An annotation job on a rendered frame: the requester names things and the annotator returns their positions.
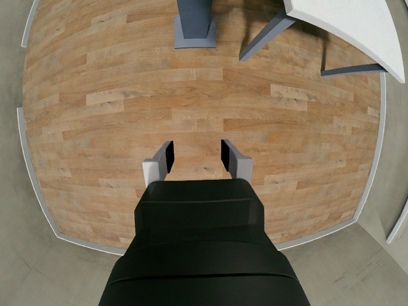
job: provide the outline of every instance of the wooden floor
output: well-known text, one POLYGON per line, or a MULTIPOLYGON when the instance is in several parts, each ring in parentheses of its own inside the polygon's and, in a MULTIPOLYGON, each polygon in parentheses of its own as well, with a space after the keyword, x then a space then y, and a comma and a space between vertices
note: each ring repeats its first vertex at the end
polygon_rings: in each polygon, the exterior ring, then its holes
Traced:
POLYGON ((373 61, 296 22, 245 63, 240 51, 283 1, 214 0, 216 49, 174 49, 176 0, 41 0, 25 56, 30 154, 59 230, 127 248, 141 163, 166 140, 167 180, 228 179, 220 140, 254 160, 274 243, 353 217, 379 124, 378 74, 321 78, 373 61))

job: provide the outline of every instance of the pedestal base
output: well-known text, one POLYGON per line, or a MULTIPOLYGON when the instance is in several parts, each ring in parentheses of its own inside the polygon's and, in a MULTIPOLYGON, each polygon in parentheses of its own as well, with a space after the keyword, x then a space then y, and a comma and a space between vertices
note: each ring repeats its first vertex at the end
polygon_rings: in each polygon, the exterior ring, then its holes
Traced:
POLYGON ((207 38, 184 39, 180 15, 174 18, 174 48, 216 48, 216 17, 211 15, 207 38))

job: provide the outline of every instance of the white tabletop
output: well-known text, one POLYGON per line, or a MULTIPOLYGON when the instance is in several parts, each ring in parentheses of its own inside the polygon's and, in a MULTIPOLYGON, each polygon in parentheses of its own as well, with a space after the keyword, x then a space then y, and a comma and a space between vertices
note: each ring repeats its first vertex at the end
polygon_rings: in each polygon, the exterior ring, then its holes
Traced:
POLYGON ((284 0, 288 16, 314 24, 362 50, 405 83, 400 41, 385 0, 284 0))

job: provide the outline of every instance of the floor trim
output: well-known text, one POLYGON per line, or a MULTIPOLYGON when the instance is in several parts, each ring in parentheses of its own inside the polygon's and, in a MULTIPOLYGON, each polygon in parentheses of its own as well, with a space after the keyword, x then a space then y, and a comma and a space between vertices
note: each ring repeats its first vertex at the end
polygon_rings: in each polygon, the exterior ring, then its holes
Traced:
MULTIPOLYGON (((353 218, 351 218, 350 220, 347 220, 339 225, 333 226, 331 228, 325 229, 323 231, 320 231, 316 234, 312 234, 309 235, 307 237, 303 237, 300 239, 296 239, 296 240, 292 240, 289 242, 285 242, 285 243, 279 243, 276 244, 276 248, 278 250, 284 250, 287 248, 292 248, 295 247, 297 245, 301 245, 316 239, 319 239, 321 237, 327 236, 329 234, 332 234, 334 232, 337 232, 355 222, 357 222, 358 217, 361 214, 361 211, 364 207, 364 204, 367 201, 367 197, 369 195, 369 192, 371 190, 371 187, 373 185, 373 181, 374 181, 374 176, 375 176, 375 172, 377 170, 378 167, 378 161, 379 161, 379 156, 381 155, 381 148, 383 147, 383 139, 384 139, 384 129, 386 126, 386 73, 382 72, 379 74, 380 77, 380 82, 381 82, 381 108, 380 108, 380 115, 379 115, 379 128, 378 128, 378 138, 377 138, 377 144, 376 144, 376 148, 375 148, 375 154, 374 154, 374 159, 373 159, 373 164, 371 167, 371 171, 370 171, 370 175, 369 175, 369 179, 367 181, 367 184, 365 186, 363 195, 361 197, 360 203, 357 207, 357 210, 353 216, 353 218)), ((48 223, 50 224, 53 232, 55 233, 56 237, 63 239, 65 241, 68 242, 72 242, 74 244, 77 245, 81 245, 83 247, 86 248, 91 248, 94 250, 98 250, 98 251, 102 251, 102 252, 106 252, 106 253, 111 253, 111 254, 116 254, 116 255, 123 255, 126 250, 124 249, 119 249, 119 248, 113 248, 111 246, 105 246, 105 245, 100 245, 97 243, 92 243, 92 242, 88 242, 85 240, 81 240, 81 239, 77 239, 65 234, 62 234, 57 225, 55 224, 54 220, 52 219, 52 216, 47 208, 46 202, 43 198, 43 195, 41 194, 41 190, 39 188, 39 184, 37 181, 37 178, 35 176, 34 173, 34 168, 31 162, 31 158, 30 158, 30 152, 29 152, 29 146, 27 144, 27 136, 26 136, 26 127, 24 124, 24 111, 22 109, 22 107, 17 108, 17 117, 18 117, 18 128, 19 128, 19 132, 20 132, 20 139, 21 139, 21 147, 22 147, 22 153, 24 155, 24 160, 25 160, 25 164, 27 165, 27 171, 29 172, 29 176, 30 176, 30 180, 31 183, 33 185, 34 188, 34 192, 37 196, 39 205, 41 206, 41 209, 48 221, 48 223)))
POLYGON ((31 11, 29 13, 29 17, 27 18, 27 23, 25 24, 24 34, 22 35, 21 47, 23 48, 27 48, 31 26, 33 25, 34 16, 35 16, 35 13, 37 12, 38 4, 39 4, 39 0, 34 0, 33 5, 31 6, 31 11))

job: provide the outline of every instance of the gray table leg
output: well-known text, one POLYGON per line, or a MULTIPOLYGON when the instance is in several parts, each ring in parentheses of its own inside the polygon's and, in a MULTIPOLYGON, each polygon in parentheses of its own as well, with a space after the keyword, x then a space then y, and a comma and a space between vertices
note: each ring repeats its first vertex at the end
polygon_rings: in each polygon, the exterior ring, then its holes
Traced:
POLYGON ((240 53, 239 61, 246 61, 253 56, 278 34, 294 24, 296 20, 296 18, 286 15, 286 10, 283 8, 240 53))
POLYGON ((216 20, 211 15, 213 0, 177 0, 179 15, 174 20, 174 47, 215 48, 216 20))
POLYGON ((174 163, 173 141, 166 141, 157 151, 153 158, 147 158, 141 164, 143 167, 144 183, 146 187, 150 183, 165 180, 174 163))
POLYGON ((221 160, 233 179, 244 179, 251 183, 253 159, 242 155, 228 139, 221 140, 221 160))
POLYGON ((337 69, 323 70, 320 72, 322 77, 336 77, 339 75, 350 75, 358 73, 371 73, 371 72, 387 72, 380 64, 367 64, 367 65, 358 65, 343 67, 337 69))

